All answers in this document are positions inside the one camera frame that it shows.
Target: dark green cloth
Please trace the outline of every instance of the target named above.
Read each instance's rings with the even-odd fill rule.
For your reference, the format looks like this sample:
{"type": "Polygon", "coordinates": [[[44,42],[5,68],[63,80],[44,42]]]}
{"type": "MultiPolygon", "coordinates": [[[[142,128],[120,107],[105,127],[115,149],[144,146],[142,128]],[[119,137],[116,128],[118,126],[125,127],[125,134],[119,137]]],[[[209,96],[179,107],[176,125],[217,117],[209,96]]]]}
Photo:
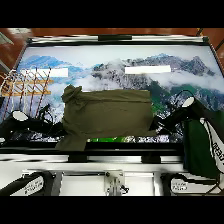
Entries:
{"type": "Polygon", "coordinates": [[[191,174],[217,178],[219,170],[210,151],[209,135],[199,120],[184,122],[184,151],[185,168],[191,174]]]}
{"type": "Polygon", "coordinates": [[[62,100],[62,123],[68,135],[57,144],[59,150],[82,151],[90,138],[156,135],[149,131],[153,120],[149,91],[82,92],[81,86],[69,85],[62,100]]]}

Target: sky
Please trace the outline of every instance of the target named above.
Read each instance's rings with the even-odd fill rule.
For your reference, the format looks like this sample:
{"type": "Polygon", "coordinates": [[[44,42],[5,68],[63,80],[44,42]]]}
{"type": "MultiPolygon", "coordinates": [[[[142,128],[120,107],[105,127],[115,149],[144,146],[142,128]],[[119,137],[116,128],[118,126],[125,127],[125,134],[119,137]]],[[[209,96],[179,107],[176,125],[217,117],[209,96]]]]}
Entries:
{"type": "Polygon", "coordinates": [[[33,55],[51,56],[58,60],[69,62],[74,66],[79,63],[84,67],[107,63],[115,59],[136,59],[155,56],[158,54],[178,56],[192,60],[199,56],[205,65],[217,74],[221,74],[218,64],[209,46],[189,45],[97,45],[97,46],[57,46],[57,47],[29,47],[22,60],[33,55]]]}

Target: white rectangle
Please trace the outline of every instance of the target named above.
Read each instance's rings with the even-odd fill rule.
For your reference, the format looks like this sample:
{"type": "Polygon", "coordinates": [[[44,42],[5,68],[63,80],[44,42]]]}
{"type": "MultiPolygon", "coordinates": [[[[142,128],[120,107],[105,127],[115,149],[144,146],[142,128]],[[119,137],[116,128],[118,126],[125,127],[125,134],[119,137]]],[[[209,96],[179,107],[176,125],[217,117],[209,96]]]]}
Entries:
{"type": "Polygon", "coordinates": [[[37,74],[37,77],[40,77],[40,75],[43,78],[46,78],[46,75],[49,74],[49,77],[68,77],[68,68],[52,68],[51,70],[49,68],[47,69],[31,69],[31,70],[22,70],[21,73],[23,75],[26,74],[26,72],[28,72],[30,77],[33,77],[35,74],[37,74]]]}
{"type": "Polygon", "coordinates": [[[125,67],[125,74],[129,75],[164,73],[164,72],[171,72],[170,65],[125,67]]]}

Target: wire rack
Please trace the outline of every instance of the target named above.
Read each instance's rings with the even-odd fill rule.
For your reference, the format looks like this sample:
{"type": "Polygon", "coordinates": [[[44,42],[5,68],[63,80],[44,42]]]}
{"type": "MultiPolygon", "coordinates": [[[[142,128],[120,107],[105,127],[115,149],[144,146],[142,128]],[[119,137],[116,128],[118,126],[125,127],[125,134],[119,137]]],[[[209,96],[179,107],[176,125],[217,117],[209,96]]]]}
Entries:
{"type": "Polygon", "coordinates": [[[19,73],[12,70],[5,76],[0,75],[3,78],[0,95],[5,98],[1,108],[1,120],[15,109],[23,110],[27,115],[31,115],[31,110],[36,110],[34,117],[37,117],[43,96],[51,94],[47,89],[48,84],[54,82],[50,79],[51,68],[44,70],[40,72],[37,68],[21,69],[19,73]]]}

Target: wooden floor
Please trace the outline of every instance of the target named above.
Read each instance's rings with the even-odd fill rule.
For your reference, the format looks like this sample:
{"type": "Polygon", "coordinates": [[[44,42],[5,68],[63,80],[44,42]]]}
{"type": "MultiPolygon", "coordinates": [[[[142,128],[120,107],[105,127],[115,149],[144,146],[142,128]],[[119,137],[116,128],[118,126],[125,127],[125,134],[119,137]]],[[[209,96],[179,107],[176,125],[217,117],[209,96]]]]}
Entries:
{"type": "MultiPolygon", "coordinates": [[[[0,28],[0,32],[13,43],[0,44],[0,60],[12,69],[27,37],[97,34],[170,34],[195,36],[198,28],[29,28],[28,33],[15,33],[12,28],[0,28]]],[[[216,48],[224,38],[224,28],[204,28],[201,35],[208,36],[216,48]]],[[[224,66],[224,44],[217,51],[224,66]]]]}

